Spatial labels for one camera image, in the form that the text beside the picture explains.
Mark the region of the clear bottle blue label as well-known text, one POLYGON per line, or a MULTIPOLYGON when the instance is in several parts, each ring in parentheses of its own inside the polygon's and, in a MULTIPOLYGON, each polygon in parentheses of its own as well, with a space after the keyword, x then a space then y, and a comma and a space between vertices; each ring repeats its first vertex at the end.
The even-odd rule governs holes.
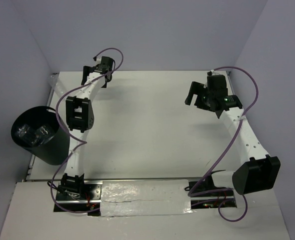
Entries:
POLYGON ((37 147, 49 142, 55 135, 54 130, 49 125, 42 125, 35 131, 31 146, 37 147))

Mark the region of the clear bottle white cap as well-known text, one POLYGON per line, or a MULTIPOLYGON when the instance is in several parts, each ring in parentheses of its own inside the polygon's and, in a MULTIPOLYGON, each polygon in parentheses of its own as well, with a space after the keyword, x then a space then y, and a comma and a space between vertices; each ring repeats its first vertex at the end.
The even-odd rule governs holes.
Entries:
POLYGON ((28 124, 18 127, 15 136, 28 145, 35 145, 39 139, 36 131, 28 124))

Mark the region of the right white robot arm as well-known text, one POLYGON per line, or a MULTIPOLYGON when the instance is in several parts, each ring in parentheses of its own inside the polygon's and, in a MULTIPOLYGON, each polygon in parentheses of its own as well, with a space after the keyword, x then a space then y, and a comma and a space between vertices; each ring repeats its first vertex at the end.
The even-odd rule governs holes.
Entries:
POLYGON ((224 188, 233 189, 239 195, 270 190, 274 187, 281 162, 278 157, 270 156, 252 130, 243 109, 243 105, 236 95, 229 95, 225 77, 211 76, 206 84, 196 81, 191 83, 185 104, 192 103, 198 109, 214 112, 223 122, 232 139, 223 153, 204 176, 190 188, 188 196, 198 195, 196 189, 208 177, 205 191, 217 195, 224 188), (239 154, 240 167, 233 171, 219 170, 215 167, 227 154, 232 146, 236 146, 239 154))

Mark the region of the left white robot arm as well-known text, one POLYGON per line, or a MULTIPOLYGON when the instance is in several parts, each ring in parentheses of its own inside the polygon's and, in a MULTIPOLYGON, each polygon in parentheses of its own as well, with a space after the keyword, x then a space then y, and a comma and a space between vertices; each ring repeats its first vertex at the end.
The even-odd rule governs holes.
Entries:
POLYGON ((85 144, 89 130, 94 126, 95 116, 92 101, 101 88, 112 80, 112 64, 99 63, 93 67, 84 66, 81 86, 74 89, 74 95, 65 99, 65 121, 68 133, 72 135, 64 174, 58 189, 63 194, 80 199, 85 195, 84 164, 80 148, 85 144))

